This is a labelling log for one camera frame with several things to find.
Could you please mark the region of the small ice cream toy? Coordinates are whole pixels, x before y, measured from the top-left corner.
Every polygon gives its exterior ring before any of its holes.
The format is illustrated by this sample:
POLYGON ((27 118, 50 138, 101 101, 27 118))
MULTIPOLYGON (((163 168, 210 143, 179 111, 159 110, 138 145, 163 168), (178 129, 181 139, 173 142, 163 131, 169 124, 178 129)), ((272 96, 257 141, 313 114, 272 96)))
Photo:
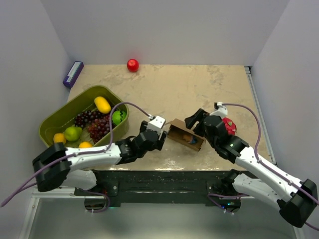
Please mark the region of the small ice cream toy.
POLYGON ((182 139, 184 141, 186 141, 188 144, 196 144, 197 143, 197 138, 194 135, 188 135, 188 134, 184 134, 182 136, 182 139))

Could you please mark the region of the brown cardboard box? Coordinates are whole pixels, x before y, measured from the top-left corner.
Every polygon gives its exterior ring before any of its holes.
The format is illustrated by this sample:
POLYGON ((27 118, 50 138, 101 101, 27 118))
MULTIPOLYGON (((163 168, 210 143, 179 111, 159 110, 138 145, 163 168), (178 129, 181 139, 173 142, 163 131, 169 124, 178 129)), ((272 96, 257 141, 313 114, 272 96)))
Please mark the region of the brown cardboard box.
POLYGON ((187 129, 185 122, 180 119, 174 119, 166 123, 169 125, 167 137, 181 145, 184 145, 194 151, 200 151, 206 143, 205 138, 196 135, 192 130, 187 129))

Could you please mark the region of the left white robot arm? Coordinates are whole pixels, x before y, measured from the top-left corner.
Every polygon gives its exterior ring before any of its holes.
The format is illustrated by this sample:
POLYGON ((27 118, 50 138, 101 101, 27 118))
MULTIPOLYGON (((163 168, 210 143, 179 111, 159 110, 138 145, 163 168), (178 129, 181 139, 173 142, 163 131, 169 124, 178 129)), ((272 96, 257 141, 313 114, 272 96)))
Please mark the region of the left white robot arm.
POLYGON ((54 144, 32 161, 38 191, 48 192, 62 186, 74 171, 103 164, 128 164, 143 158, 147 152, 161 150, 167 136, 164 125, 161 117, 143 121, 137 136, 107 146, 70 148, 62 143, 54 144))

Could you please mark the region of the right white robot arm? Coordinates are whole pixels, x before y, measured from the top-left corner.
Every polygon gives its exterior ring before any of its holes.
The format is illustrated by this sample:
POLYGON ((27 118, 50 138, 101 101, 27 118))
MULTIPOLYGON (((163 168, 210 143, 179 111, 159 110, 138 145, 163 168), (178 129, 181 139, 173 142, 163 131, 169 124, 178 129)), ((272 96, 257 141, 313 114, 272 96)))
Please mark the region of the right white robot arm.
POLYGON ((185 118, 185 126, 198 136, 203 136, 223 159, 237 164, 255 178, 237 173, 222 183, 222 190, 232 196, 251 196, 274 206, 282 218, 296 228, 303 227, 319 204, 317 185, 310 179, 296 178, 261 157, 257 147, 251 147, 238 136, 230 135, 223 118, 227 116, 224 105, 208 113, 199 109, 185 118))

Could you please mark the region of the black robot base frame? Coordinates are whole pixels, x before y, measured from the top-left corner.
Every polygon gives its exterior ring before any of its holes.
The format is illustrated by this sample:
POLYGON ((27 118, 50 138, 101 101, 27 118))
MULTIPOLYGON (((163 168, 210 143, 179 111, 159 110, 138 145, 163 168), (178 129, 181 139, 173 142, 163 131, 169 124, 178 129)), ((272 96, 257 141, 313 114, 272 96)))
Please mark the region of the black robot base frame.
POLYGON ((241 206, 230 181, 230 171, 94 171, 97 185, 90 190, 75 189, 85 196, 86 209, 120 207, 124 203, 204 204, 236 212, 241 206))

